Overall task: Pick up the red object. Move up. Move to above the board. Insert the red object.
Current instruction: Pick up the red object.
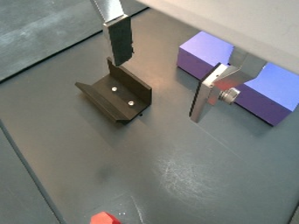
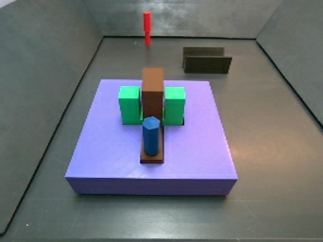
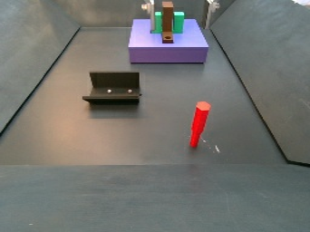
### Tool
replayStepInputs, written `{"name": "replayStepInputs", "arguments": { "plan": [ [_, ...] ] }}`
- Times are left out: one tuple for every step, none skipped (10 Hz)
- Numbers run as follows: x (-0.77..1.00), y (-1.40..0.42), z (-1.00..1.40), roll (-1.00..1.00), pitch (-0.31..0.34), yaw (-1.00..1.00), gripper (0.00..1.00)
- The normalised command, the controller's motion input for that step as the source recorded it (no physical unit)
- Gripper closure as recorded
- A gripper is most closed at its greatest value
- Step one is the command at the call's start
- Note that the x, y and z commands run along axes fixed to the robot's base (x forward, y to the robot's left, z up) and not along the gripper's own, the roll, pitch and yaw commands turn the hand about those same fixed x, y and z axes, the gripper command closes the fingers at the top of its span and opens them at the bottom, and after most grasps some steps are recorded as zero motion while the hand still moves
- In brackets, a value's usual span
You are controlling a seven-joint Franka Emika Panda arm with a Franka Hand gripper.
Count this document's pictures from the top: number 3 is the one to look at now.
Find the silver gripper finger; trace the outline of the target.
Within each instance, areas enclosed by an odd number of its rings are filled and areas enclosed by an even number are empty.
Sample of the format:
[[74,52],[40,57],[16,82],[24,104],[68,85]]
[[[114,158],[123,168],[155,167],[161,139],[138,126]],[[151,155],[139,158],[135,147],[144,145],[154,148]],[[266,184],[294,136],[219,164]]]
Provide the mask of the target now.
[[221,4],[218,0],[206,0],[206,3],[207,3],[207,14],[206,14],[205,28],[209,28],[211,24],[213,13],[221,8]]
[[150,15],[150,30],[155,30],[155,0],[144,0],[142,9],[148,12]]

